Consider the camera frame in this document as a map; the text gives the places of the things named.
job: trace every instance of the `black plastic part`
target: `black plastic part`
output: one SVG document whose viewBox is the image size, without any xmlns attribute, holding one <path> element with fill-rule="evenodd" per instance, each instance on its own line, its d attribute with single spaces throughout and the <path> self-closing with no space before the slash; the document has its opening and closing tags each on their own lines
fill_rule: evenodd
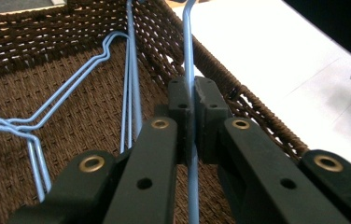
<svg viewBox="0 0 351 224">
<path fill-rule="evenodd" d="M 81 171 L 79 165 L 91 156 L 103 158 L 103 166 L 94 172 Z M 110 178 L 114 165 L 115 159 L 104 151 L 92 150 L 78 155 L 57 177 L 43 203 L 22 207 L 8 223 L 101 223 L 115 190 L 112 181 L 118 182 Z"/>
<path fill-rule="evenodd" d="M 218 128 L 232 116 L 216 83 L 206 77 L 195 78 L 196 147 L 203 163 L 217 164 Z"/>
<path fill-rule="evenodd" d="M 224 124 L 218 174 L 237 223 L 349 223 L 260 126 Z"/>
<path fill-rule="evenodd" d="M 187 146 L 192 143 L 192 122 L 190 111 L 190 98 L 184 77 L 176 77 L 169 82 L 169 117 L 178 125 L 177 163 L 186 164 Z"/>
<path fill-rule="evenodd" d="M 351 163 L 328 151 L 311 150 L 303 154 L 300 168 L 351 221 Z"/>
<path fill-rule="evenodd" d="M 173 223 L 176 130 L 168 118 L 144 124 L 103 223 Z"/>
<path fill-rule="evenodd" d="M 155 105 L 154 117 L 169 117 L 169 105 Z"/>
</svg>

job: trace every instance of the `hole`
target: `hole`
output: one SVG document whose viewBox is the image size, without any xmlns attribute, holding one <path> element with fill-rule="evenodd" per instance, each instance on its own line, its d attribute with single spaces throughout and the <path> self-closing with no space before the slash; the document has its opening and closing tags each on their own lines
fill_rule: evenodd
<svg viewBox="0 0 351 224">
<path fill-rule="evenodd" d="M 137 181 L 137 187 L 139 189 L 149 189 L 152 187 L 152 181 L 149 178 L 142 178 Z"/>
<path fill-rule="evenodd" d="M 240 126 L 240 127 L 245 127 L 247 124 L 245 122 L 242 122 L 242 121 L 237 121 L 236 125 Z"/>
<path fill-rule="evenodd" d="M 280 180 L 280 184 L 286 188 L 286 189 L 295 189 L 297 188 L 297 185 L 295 184 L 294 181 L 288 179 L 288 178 L 284 178 Z"/>
<path fill-rule="evenodd" d="M 164 129 L 164 128 L 167 128 L 167 126 L 169 126 L 169 122 L 163 119 L 157 119 L 157 120 L 154 120 L 151 123 L 151 125 L 156 129 Z"/>
<path fill-rule="evenodd" d="M 335 162 L 330 161 L 330 160 L 328 160 L 328 159 L 326 159 L 326 158 L 323 158 L 323 159 L 321 159 L 320 161 L 321 161 L 323 164 L 328 165 L 328 166 L 330 166 L 330 167 L 335 167 L 335 166 L 336 166 Z"/>
<path fill-rule="evenodd" d="M 156 125 L 158 128 L 162 128 L 162 127 L 164 127 L 164 126 L 166 125 L 166 123 L 165 123 L 164 121 L 160 120 L 160 121 L 157 121 L 157 122 L 155 123 L 155 125 Z"/>
<path fill-rule="evenodd" d="M 93 155 L 85 158 L 80 164 L 79 164 L 79 170 L 84 172 L 84 173 L 92 173 L 97 170 L 100 170 L 105 164 L 104 158 Z"/>
<path fill-rule="evenodd" d="M 90 167 L 92 167 L 92 166 L 97 165 L 99 162 L 100 162 L 100 161 L 97 160 L 97 159 L 91 159 L 91 160 L 85 162 L 85 166 L 88 167 L 88 168 L 90 168 Z"/>
<path fill-rule="evenodd" d="M 233 127 L 238 128 L 238 129 L 248 129 L 249 128 L 249 123 L 247 121 L 237 119 L 232 122 Z"/>
<path fill-rule="evenodd" d="M 182 104 L 182 105 L 178 105 L 178 107 L 179 107 L 179 108 L 181 108 L 181 109 L 185 109 L 185 108 L 187 108 L 188 106 L 187 106 L 187 105 Z"/>
<path fill-rule="evenodd" d="M 330 171 L 330 172 L 341 172 L 344 167 L 342 164 L 335 160 L 331 156 L 327 155 L 317 155 L 314 158 L 314 162 L 317 166 L 323 168 L 324 170 Z"/>
</svg>

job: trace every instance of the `white surface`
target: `white surface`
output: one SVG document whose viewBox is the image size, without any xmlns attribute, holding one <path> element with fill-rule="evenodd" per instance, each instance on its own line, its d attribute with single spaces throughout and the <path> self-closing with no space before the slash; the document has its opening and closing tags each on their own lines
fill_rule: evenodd
<svg viewBox="0 0 351 224">
<path fill-rule="evenodd" d="M 64 0 L 50 0 L 54 6 L 65 5 Z"/>
<path fill-rule="evenodd" d="M 309 148 L 351 162 L 349 52 L 280 0 L 216 0 L 191 18 L 203 45 Z"/>
</svg>

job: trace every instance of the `woven basket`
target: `woven basket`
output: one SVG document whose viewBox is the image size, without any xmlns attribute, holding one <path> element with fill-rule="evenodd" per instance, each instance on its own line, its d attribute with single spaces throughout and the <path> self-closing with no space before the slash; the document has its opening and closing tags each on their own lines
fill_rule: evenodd
<svg viewBox="0 0 351 224">
<path fill-rule="evenodd" d="M 68 5 L 0 15 L 0 117 L 28 118 L 78 68 L 101 53 L 111 31 L 126 32 L 126 1 L 68 0 Z M 134 1 L 133 14 L 144 118 L 167 103 L 169 80 L 183 76 L 182 22 L 162 0 Z M 307 150 L 248 88 L 193 40 L 195 65 L 218 87 L 238 117 L 255 120 L 294 160 Z M 111 46 L 98 66 L 35 134 L 42 140 L 50 177 L 85 150 L 119 153 L 125 43 Z M 24 140 L 0 133 L 0 223 L 25 204 L 38 203 Z M 215 165 L 200 164 L 202 223 L 231 223 Z M 188 221 L 186 167 L 178 166 L 175 218 Z"/>
</svg>

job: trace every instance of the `brown wicker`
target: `brown wicker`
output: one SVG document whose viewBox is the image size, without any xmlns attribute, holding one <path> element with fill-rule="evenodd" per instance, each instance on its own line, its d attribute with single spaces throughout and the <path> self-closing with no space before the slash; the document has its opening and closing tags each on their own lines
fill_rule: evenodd
<svg viewBox="0 0 351 224">
<path fill-rule="evenodd" d="M 126 1 L 68 0 L 65 7 L 0 15 L 0 117 L 27 118 L 93 55 L 111 31 L 126 31 Z M 166 84 L 183 76 L 182 24 L 162 0 L 134 3 L 144 118 L 167 102 Z M 248 88 L 194 39 L 195 64 L 218 84 L 236 116 L 252 118 L 297 160 L 306 145 Z M 42 140 L 52 179 L 77 154 L 94 148 L 118 153 L 125 44 L 111 46 L 101 64 L 50 121 L 35 132 Z M 186 168 L 178 167 L 175 217 L 188 221 Z M 200 164 L 202 223 L 230 223 L 231 212 L 215 165 Z M 0 223 L 35 204 L 25 141 L 0 133 Z"/>
</svg>

